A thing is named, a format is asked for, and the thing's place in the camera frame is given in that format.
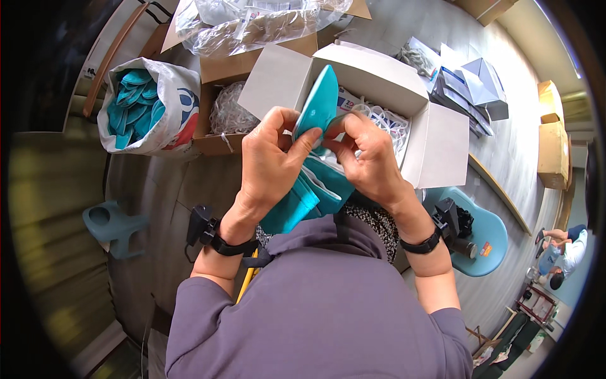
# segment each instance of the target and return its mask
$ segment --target person's left hand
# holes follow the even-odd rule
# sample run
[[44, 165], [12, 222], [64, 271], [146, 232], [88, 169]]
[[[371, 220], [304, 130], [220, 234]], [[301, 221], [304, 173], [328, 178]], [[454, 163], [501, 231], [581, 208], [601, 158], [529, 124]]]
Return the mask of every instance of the person's left hand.
[[236, 201], [255, 223], [290, 191], [322, 134], [320, 128], [310, 129], [291, 143], [291, 136], [282, 133], [292, 132], [298, 118], [294, 109], [273, 107], [242, 140], [242, 187]]

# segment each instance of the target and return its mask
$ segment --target light blue plastic chair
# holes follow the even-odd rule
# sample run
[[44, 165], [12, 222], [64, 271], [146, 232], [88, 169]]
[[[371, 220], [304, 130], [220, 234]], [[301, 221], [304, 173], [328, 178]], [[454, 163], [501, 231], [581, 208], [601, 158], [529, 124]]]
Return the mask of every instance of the light blue plastic chair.
[[108, 200], [104, 203], [86, 209], [82, 213], [84, 224], [88, 231], [101, 242], [110, 242], [110, 253], [116, 259], [126, 259], [143, 254], [145, 251], [129, 252], [130, 236], [147, 227], [147, 216], [127, 216], [118, 202]]
[[[494, 271], [507, 253], [507, 229], [501, 218], [492, 212], [474, 204], [466, 194], [456, 187], [429, 189], [423, 206], [430, 214], [435, 212], [435, 204], [443, 199], [451, 198], [459, 207], [467, 210], [473, 216], [471, 235], [466, 240], [478, 245], [478, 254], [469, 259], [457, 252], [450, 252], [453, 267], [470, 277], [483, 277]], [[484, 244], [488, 242], [492, 250], [487, 257], [480, 256]]]

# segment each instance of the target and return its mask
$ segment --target black and white patterned fabric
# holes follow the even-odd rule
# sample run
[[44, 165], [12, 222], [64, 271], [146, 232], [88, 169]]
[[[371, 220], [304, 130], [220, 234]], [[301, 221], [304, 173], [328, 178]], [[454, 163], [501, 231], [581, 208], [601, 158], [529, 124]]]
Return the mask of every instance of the black and white patterned fabric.
[[[398, 248], [399, 235], [396, 222], [393, 217], [383, 208], [363, 207], [350, 202], [345, 203], [342, 212], [346, 215], [355, 217], [367, 223], [378, 235], [387, 251], [387, 261], [393, 264]], [[267, 245], [275, 234], [268, 234], [263, 231], [260, 225], [256, 228], [256, 237], [261, 246]]]

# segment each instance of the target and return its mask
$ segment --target purple sleeve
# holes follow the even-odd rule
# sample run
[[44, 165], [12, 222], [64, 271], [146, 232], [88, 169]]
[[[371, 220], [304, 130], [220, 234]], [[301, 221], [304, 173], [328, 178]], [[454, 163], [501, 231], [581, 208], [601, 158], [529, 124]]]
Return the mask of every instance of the purple sleeve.
[[210, 279], [194, 277], [179, 285], [166, 347], [167, 377], [181, 357], [216, 332], [221, 311], [232, 305], [231, 296]]
[[444, 308], [430, 315], [444, 338], [446, 379], [471, 378], [473, 362], [467, 348], [467, 334], [463, 314], [457, 308]]

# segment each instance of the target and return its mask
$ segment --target person in white shirt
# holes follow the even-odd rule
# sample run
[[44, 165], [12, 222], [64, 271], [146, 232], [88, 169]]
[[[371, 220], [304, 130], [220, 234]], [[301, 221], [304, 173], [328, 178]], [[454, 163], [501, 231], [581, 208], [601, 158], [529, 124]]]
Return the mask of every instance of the person in white shirt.
[[[576, 266], [581, 263], [581, 260], [585, 255], [585, 249], [587, 247], [587, 227], [585, 225], [577, 225], [569, 228], [567, 232], [559, 229], [549, 231], [541, 229], [535, 242], [538, 243], [545, 237], [561, 240], [559, 243], [552, 240], [551, 244], [560, 248], [562, 251], [561, 254], [564, 256], [562, 267], [554, 266], [549, 271], [549, 273], [553, 274], [549, 284], [552, 289], [558, 289], [564, 280], [570, 277], [570, 274], [574, 272]], [[546, 249], [547, 246], [547, 242], [544, 242], [543, 249]]]

